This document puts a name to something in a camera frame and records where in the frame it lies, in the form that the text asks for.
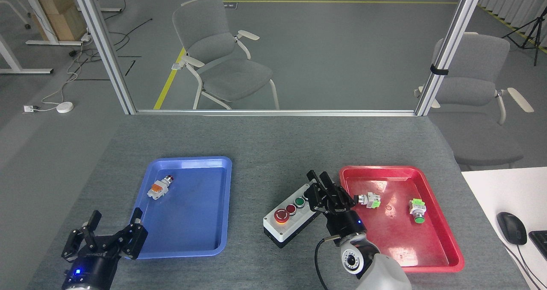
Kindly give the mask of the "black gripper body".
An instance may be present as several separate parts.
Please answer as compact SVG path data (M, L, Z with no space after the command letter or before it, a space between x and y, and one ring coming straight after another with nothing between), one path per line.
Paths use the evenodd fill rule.
M355 210L347 210L344 212L332 213L326 212L327 230L331 236L338 235L339 239L335 239L334 242L339 242L346 236L353 236L353 234L365 234L367 228L364 226L361 218Z
M107 246L104 240L97 243L98 249L92 252L84 246L66 272L62 284L63 290L109 290L111 288L118 261L119 248L113 244Z

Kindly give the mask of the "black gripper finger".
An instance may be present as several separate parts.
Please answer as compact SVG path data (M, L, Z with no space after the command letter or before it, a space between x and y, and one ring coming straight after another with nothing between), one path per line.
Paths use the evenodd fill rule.
M142 214L143 212L139 207L135 208L129 224L114 234L113 243L119 248L118 255L120 257L131 260L139 257L148 236L148 231L141 224Z
M344 188L336 185L328 173L321 173L321 181L326 188L326 208L331 214L342 214L350 211L356 203Z
M96 230L98 223L102 218L102 214L98 210L94 210L90 216L90 219L85 222L81 228L74 229L70 232L67 242L61 252L61 257L66 261L74 261L78 256L78 251L82 240L85 240L86 247L92 252L98 249L94 230Z
M325 212L326 209L323 198L326 196L326 193L324 192L324 186L322 185L321 180L313 170L310 170L306 176L309 180L309 188L304 192L304 195L307 198L310 210L314 212Z

